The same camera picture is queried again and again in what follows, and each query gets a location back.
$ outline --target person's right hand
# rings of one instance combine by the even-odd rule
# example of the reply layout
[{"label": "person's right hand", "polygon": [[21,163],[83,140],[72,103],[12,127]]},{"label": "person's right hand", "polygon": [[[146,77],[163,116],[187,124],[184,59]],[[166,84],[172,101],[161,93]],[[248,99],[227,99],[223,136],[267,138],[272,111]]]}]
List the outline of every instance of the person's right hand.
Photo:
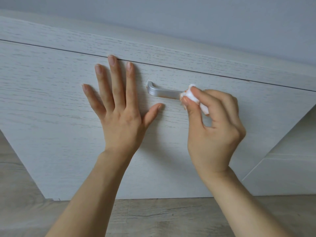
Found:
[{"label": "person's right hand", "polygon": [[193,95],[208,107],[212,126],[202,122],[199,105],[187,97],[182,99],[189,114],[188,151],[201,179],[226,175],[231,156],[246,135],[238,116],[237,99],[230,94],[201,91],[192,87]]}]

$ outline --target silver handle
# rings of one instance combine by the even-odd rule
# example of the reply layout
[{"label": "silver handle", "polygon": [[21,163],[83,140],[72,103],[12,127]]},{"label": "silver handle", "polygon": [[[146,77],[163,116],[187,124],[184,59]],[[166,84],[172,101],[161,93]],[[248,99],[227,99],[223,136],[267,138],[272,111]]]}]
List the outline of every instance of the silver handle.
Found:
[{"label": "silver handle", "polygon": [[166,90],[166,89],[160,89],[160,88],[154,87],[151,81],[147,83],[147,91],[152,96],[178,99],[178,100],[180,99],[180,94],[182,93],[182,91],[173,91],[173,90]]}]

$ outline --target white tissue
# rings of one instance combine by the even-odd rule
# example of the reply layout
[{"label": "white tissue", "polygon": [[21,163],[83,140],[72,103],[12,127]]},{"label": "white tissue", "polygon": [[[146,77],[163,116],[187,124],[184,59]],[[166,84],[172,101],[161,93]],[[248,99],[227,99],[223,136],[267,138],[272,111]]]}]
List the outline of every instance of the white tissue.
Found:
[{"label": "white tissue", "polygon": [[182,92],[180,94],[180,100],[182,100],[182,98],[184,96],[186,96],[187,98],[193,100],[196,104],[200,105],[200,108],[201,108],[202,112],[205,115],[208,115],[209,114],[209,109],[207,108],[207,106],[205,106],[202,103],[200,103],[200,101],[193,95],[193,93],[191,92],[191,87],[195,87],[195,85],[194,84],[190,84],[189,88],[185,92]]}]

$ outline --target floor plank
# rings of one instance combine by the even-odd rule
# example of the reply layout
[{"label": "floor plank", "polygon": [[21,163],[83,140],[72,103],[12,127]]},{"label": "floor plank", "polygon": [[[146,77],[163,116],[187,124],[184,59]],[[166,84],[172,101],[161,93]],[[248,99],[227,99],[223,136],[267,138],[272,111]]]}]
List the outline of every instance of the floor plank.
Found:
[{"label": "floor plank", "polygon": [[[258,197],[298,236],[316,233],[316,196]],[[44,199],[0,132],[0,236],[44,236],[68,201]],[[116,200],[107,236],[234,236],[213,198]]]}]

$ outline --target drawer handle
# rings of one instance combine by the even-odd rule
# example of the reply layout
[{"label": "drawer handle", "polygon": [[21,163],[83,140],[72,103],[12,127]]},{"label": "drawer handle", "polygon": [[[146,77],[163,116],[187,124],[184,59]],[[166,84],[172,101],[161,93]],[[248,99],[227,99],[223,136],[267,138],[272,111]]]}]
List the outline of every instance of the drawer handle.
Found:
[{"label": "drawer handle", "polygon": [[182,91],[174,91],[174,90],[160,89],[160,88],[154,87],[151,81],[147,83],[147,91],[152,96],[178,99],[178,100],[180,99],[180,94],[182,93]]}]

